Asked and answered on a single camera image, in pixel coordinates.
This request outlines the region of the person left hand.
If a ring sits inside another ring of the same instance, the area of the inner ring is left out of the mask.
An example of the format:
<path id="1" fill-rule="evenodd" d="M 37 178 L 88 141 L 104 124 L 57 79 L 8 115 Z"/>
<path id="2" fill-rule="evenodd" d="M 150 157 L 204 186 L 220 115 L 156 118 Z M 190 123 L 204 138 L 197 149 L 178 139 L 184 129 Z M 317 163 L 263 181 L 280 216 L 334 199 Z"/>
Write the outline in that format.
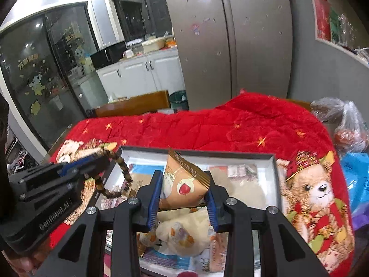
<path id="1" fill-rule="evenodd" d="M 5 260 L 18 276 L 33 276 L 51 251 L 51 238 L 39 245 L 31 256 L 20 256 L 13 250 L 2 250 Z"/>

